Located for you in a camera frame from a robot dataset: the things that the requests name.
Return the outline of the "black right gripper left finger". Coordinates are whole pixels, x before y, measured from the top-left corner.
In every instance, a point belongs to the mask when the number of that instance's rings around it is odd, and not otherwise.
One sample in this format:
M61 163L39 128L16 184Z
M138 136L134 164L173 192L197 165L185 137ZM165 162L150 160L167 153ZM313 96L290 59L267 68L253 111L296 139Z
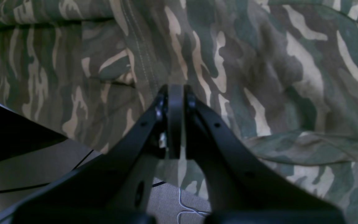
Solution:
M0 224L155 224L147 215L155 169L179 159L183 88L164 85L105 155L0 212Z

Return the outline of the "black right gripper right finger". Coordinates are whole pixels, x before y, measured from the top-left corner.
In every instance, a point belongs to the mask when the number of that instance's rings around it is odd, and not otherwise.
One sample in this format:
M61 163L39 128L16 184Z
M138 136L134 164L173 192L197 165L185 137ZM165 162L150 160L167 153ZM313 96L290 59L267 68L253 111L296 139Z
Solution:
M257 159L221 117L184 87L186 155L201 168L212 214L206 224L345 224L340 209Z

